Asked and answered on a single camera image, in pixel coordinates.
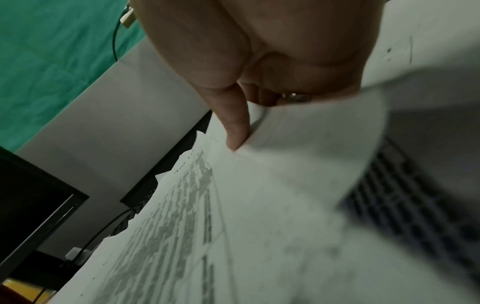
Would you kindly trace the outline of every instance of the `paper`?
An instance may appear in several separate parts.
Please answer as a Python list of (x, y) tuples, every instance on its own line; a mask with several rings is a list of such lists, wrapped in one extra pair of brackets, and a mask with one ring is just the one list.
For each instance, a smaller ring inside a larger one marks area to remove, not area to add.
[(128, 229), (51, 303), (478, 302), (335, 208), (385, 121), (370, 92), (267, 111), (236, 153), (198, 133)]

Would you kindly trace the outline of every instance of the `yellow object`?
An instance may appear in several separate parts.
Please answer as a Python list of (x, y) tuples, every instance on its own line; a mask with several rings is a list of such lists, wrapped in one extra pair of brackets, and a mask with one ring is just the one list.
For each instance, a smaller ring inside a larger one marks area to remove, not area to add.
[[(6, 280), (3, 284), (30, 301), (33, 301), (43, 289), (42, 287), (28, 285), (11, 279)], [(45, 290), (45, 292), (37, 300), (37, 303), (43, 303), (50, 296), (50, 293), (51, 291)]]

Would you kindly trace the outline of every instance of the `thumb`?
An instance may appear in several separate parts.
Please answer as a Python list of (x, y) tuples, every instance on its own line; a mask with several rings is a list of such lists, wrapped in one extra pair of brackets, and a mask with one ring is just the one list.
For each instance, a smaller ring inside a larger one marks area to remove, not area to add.
[(245, 95), (234, 83), (227, 88), (207, 89), (194, 86), (226, 130), (226, 146), (235, 151), (248, 138), (250, 116)]

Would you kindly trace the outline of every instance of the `cable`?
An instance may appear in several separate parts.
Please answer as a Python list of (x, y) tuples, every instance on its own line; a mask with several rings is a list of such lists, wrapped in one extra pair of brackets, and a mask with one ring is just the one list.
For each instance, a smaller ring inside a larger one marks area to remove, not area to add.
[(118, 220), (122, 215), (128, 213), (128, 212), (135, 212), (134, 209), (128, 209), (128, 210), (125, 210), (124, 212), (120, 213), (119, 215), (117, 215), (113, 220), (111, 220), (107, 225), (105, 225), (99, 232), (97, 232), (97, 234), (95, 234), (87, 243), (85, 246), (83, 246), (83, 248), (76, 254), (76, 256), (73, 258), (73, 260), (71, 260), (71, 264), (74, 264), (75, 261), (82, 255), (82, 253), (85, 251), (85, 249), (97, 238), (97, 236), (99, 236), (105, 229), (107, 229), (110, 225), (113, 224), (113, 222), (115, 222), (116, 220)]
[(129, 11), (129, 9), (130, 9), (130, 4), (127, 4), (125, 9), (123, 10), (123, 12), (120, 15), (120, 18), (116, 22), (115, 30), (113, 31), (113, 38), (111, 40), (111, 48), (113, 50), (113, 58), (115, 58), (115, 62), (119, 61), (119, 59), (117, 58), (117, 50), (115, 48), (115, 40), (117, 40), (117, 33), (119, 32), (119, 28), (120, 28), (120, 24), (121, 24), (120, 19)]
[(46, 290), (47, 290), (46, 287), (44, 287), (44, 288), (40, 291), (40, 293), (35, 297), (35, 299), (33, 300), (32, 304), (35, 304)]

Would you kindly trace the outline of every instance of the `computer monitor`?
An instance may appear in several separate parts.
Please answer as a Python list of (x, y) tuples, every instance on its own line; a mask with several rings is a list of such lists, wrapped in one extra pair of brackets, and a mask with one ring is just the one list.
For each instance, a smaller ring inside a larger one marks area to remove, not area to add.
[(0, 282), (87, 199), (0, 147)]

